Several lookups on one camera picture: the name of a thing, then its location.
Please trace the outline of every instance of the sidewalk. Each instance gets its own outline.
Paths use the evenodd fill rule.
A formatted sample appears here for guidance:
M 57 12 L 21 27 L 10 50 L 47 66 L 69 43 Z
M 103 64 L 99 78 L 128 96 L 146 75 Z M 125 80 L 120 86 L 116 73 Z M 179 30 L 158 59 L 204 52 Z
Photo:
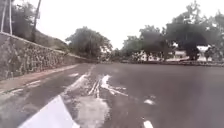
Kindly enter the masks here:
M 30 73 L 30 74 L 26 74 L 26 75 L 23 75 L 23 76 L 14 77 L 14 78 L 10 78 L 10 79 L 7 79 L 7 80 L 0 81 L 0 94 L 2 92 L 8 91 L 8 90 L 12 90 L 14 88 L 21 87 L 21 86 L 27 84 L 28 82 L 36 80 L 40 77 L 50 75 L 52 73 L 72 69 L 76 66 L 77 65 L 71 65 L 71 66 L 66 66 L 66 67 L 62 67 L 62 68 L 46 70 L 46 71 L 43 71 L 43 72 Z

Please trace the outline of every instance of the utility pole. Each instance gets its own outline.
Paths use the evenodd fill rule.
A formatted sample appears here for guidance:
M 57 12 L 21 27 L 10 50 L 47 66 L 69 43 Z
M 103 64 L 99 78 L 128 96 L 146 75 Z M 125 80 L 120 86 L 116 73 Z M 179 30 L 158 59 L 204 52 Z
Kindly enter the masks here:
M 9 0 L 9 29 L 12 35 L 12 0 Z
M 1 32 L 4 31 L 4 22 L 5 22 L 5 12 L 6 12 L 7 0 L 5 0 L 4 9 L 2 11 L 2 22 L 1 22 Z
M 37 17 L 39 15 L 40 4 L 41 4 L 41 0 L 39 0 L 39 2 L 38 2 L 36 14 L 35 14 L 34 25 L 33 25 L 33 30 L 32 30 L 32 34 L 31 34 L 31 41 L 32 42 L 35 42 L 35 38 L 36 38 Z

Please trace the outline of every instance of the white object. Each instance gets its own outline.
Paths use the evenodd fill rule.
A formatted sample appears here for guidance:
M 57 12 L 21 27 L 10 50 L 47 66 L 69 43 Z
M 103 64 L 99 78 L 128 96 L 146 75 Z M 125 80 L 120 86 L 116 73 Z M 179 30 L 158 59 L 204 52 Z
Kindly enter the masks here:
M 149 105 L 154 105 L 155 104 L 155 102 L 150 100 L 150 99 L 145 100 L 144 103 L 149 104 Z
M 152 123 L 150 121 L 145 121 L 144 122 L 144 128 L 153 128 Z
M 66 109 L 61 96 L 57 96 L 19 128 L 80 128 Z

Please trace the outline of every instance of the road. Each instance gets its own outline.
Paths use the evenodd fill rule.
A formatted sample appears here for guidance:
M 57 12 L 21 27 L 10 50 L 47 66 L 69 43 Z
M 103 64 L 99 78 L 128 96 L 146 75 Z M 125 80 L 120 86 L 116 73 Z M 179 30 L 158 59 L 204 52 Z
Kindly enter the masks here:
M 0 128 L 18 127 L 58 95 L 84 128 L 88 120 L 95 128 L 224 127 L 224 68 L 79 64 L 1 94 Z M 96 108 L 83 117 L 80 102 Z

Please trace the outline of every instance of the stone wall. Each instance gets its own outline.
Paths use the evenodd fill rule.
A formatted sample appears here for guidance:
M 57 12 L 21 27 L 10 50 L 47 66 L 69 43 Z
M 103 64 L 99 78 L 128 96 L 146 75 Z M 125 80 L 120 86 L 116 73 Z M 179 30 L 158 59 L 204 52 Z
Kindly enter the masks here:
M 0 33 L 0 80 L 91 60 Z

